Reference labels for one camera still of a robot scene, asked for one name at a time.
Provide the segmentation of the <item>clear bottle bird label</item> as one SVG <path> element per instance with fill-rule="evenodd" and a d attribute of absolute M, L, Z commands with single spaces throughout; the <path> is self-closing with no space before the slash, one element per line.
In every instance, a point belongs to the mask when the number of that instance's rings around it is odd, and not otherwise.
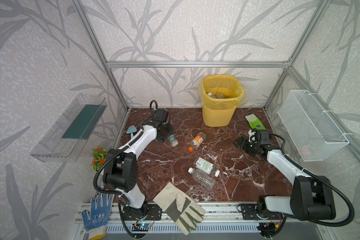
<path fill-rule="evenodd" d="M 174 134 L 169 136 L 169 142 L 172 147 L 176 147 L 179 144 L 179 142 Z"/>

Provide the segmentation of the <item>clear bottle white cap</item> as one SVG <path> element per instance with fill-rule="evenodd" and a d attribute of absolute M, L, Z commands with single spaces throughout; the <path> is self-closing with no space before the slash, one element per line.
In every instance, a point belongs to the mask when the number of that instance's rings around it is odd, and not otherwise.
<path fill-rule="evenodd" d="M 225 99 L 225 98 L 226 98 L 226 96 L 225 96 L 223 93 L 217 93 L 217 94 L 215 95 L 215 97 L 216 97 L 217 99 Z"/>

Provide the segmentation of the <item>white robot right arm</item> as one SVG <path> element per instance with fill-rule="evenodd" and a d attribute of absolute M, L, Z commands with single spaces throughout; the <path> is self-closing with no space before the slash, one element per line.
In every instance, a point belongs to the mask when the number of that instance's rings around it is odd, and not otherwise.
<path fill-rule="evenodd" d="M 260 218 L 281 213 L 289 218 L 327 227 L 343 227 L 354 220 L 356 213 L 352 202 L 328 178 L 303 168 L 285 153 L 284 146 L 272 143 L 272 137 L 280 139 L 281 136 L 268 130 L 254 130 L 249 134 L 248 138 L 237 138 L 235 147 L 277 168 L 293 186 L 290 197 L 260 196 L 255 208 Z M 339 222 L 334 221 L 336 207 L 333 194 L 341 197 L 349 210 L 348 216 Z"/>

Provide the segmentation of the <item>yellow ribbed plastic bin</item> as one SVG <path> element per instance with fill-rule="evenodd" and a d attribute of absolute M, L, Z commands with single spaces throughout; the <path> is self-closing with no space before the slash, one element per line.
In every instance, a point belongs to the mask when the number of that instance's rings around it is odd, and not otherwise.
<path fill-rule="evenodd" d="M 235 106 L 216 105 L 217 110 L 202 106 L 203 120 L 208 127 L 224 127 L 227 126 L 236 110 Z"/>

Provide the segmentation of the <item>green black rubber glove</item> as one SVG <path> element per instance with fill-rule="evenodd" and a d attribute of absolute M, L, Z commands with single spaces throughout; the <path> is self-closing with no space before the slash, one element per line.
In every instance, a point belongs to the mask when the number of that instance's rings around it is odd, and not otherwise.
<path fill-rule="evenodd" d="M 246 120 L 248 121 L 250 127 L 255 130 L 265 130 L 265 126 L 263 123 L 257 118 L 255 114 L 250 114 L 245 116 Z"/>

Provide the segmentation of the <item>light blue garden trowel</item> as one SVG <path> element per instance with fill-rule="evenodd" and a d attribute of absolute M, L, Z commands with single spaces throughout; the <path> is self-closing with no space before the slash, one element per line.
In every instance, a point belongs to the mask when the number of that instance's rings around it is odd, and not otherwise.
<path fill-rule="evenodd" d="M 129 127 L 128 127 L 126 133 L 127 133 L 128 135 L 130 135 L 130 137 L 131 137 L 131 139 L 132 139 L 137 131 L 138 131 L 138 130 L 137 130 L 136 126 L 132 125 L 132 126 L 129 126 Z"/>

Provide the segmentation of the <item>orange label bottle upper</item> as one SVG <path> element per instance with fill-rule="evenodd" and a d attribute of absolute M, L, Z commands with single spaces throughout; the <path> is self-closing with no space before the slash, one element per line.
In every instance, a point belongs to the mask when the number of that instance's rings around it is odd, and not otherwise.
<path fill-rule="evenodd" d="M 204 132 L 199 132 L 196 137 L 190 142 L 188 150 L 193 152 L 197 150 L 206 139 L 207 135 Z"/>

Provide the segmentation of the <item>clear ribbed bottle front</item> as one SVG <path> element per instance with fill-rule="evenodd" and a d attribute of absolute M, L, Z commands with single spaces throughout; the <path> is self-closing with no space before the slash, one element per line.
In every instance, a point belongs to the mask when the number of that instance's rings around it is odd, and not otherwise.
<path fill-rule="evenodd" d="M 211 178 L 209 175 L 199 169 L 189 168 L 188 173 L 190 173 L 193 179 L 196 182 L 200 183 L 202 187 L 210 191 L 214 188 L 216 184 L 216 181 L 213 178 Z"/>

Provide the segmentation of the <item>artificial flower plant pot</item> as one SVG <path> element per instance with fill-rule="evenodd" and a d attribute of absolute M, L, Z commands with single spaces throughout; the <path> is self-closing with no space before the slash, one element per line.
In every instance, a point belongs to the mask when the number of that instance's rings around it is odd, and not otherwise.
<path fill-rule="evenodd" d="M 95 172 L 97 172 L 104 165 L 107 153 L 108 151 L 104 148 L 104 146 L 96 147 L 91 150 L 91 167 Z"/>

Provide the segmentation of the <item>beige leather work glove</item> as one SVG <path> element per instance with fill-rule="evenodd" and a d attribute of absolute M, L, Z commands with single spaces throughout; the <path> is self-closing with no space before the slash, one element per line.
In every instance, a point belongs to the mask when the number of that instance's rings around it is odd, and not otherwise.
<path fill-rule="evenodd" d="M 197 228 L 204 219 L 206 211 L 191 197 L 168 183 L 153 199 L 184 235 Z"/>

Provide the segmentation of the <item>blue dotted knit glove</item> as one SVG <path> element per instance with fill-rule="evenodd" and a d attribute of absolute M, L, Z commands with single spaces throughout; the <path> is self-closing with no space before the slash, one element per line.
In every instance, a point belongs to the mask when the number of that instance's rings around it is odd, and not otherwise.
<path fill-rule="evenodd" d="M 106 235 L 106 225 L 110 219 L 114 194 L 98 193 L 91 199 L 90 211 L 84 210 L 82 218 L 89 240 L 99 240 Z"/>

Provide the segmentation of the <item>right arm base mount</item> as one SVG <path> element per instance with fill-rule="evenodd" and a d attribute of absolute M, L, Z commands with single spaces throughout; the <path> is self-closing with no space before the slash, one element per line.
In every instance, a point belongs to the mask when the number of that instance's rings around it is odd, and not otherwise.
<path fill-rule="evenodd" d="M 256 203 L 238 204 L 237 211 L 242 214 L 243 220 L 281 222 L 284 219 L 282 213 L 270 212 L 259 207 Z"/>

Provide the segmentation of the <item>aluminium front rail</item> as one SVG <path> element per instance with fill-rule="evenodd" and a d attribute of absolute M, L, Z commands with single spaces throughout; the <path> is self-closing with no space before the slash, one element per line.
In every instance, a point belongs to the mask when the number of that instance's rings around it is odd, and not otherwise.
<path fill-rule="evenodd" d="M 274 223 L 282 222 L 286 215 L 281 213 L 257 212 L 255 202 L 200 202 L 197 207 L 187 209 L 190 215 L 193 215 L 202 224 L 206 223 Z M 147 225 L 153 224 L 173 224 L 173 219 L 165 212 L 160 210 L 154 203 L 148 204 L 148 212 L 143 217 L 136 217 L 131 211 L 121 206 L 121 211 L 117 204 L 113 204 L 109 216 L 109 224 L 120 224 L 124 221 L 128 225 Z"/>

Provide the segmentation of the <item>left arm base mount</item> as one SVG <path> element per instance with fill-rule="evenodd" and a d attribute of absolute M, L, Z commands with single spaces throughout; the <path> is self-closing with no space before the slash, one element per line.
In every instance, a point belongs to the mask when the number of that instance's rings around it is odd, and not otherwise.
<path fill-rule="evenodd" d="M 163 210 L 153 203 L 144 203 L 140 209 L 122 206 L 122 215 L 125 221 L 137 221 L 144 219 L 147 221 L 161 220 Z"/>

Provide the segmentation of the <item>clear acrylic wall shelf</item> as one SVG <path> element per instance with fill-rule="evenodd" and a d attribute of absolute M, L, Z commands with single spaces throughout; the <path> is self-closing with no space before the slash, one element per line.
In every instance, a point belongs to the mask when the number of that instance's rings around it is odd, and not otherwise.
<path fill-rule="evenodd" d="M 74 163 L 107 108 L 107 99 L 78 94 L 30 155 L 43 163 Z"/>

